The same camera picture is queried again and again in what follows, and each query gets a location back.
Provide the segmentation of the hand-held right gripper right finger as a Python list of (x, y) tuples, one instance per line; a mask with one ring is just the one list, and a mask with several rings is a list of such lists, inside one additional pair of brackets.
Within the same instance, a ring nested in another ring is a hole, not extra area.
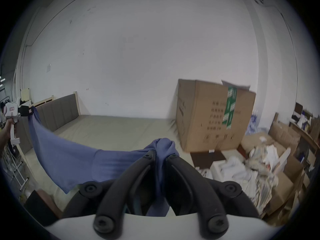
[(165, 160), (165, 198), (175, 215), (197, 214), (199, 233), (205, 239), (226, 234), (227, 215), (260, 218), (237, 182), (205, 178), (175, 154)]

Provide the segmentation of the person's left hand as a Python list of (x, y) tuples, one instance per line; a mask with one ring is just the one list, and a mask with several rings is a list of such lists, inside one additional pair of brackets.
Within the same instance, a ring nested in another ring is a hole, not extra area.
[(14, 129), (14, 127), (15, 127), (15, 122), (13, 118), (7, 119), (3, 130), (4, 130), (4, 133), (8, 136), (8, 138), (10, 138), (11, 130)]

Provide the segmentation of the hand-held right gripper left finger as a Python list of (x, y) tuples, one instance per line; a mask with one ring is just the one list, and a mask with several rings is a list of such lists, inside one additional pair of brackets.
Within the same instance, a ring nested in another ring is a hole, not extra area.
[(83, 183), (62, 218), (95, 215), (95, 233), (107, 240), (118, 239), (123, 232), (124, 214), (145, 216), (156, 199), (155, 160), (156, 152), (151, 150), (118, 178)]

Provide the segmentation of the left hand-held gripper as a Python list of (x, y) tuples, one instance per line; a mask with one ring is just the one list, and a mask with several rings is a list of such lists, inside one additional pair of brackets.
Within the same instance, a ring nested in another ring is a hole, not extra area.
[(18, 103), (8, 102), (4, 107), (6, 119), (12, 119), (13, 124), (10, 126), (10, 142), (12, 145), (20, 143), (20, 139), (15, 136), (14, 124), (18, 122), (19, 117), (28, 117), (33, 115), (33, 109), (29, 106), (20, 106)]

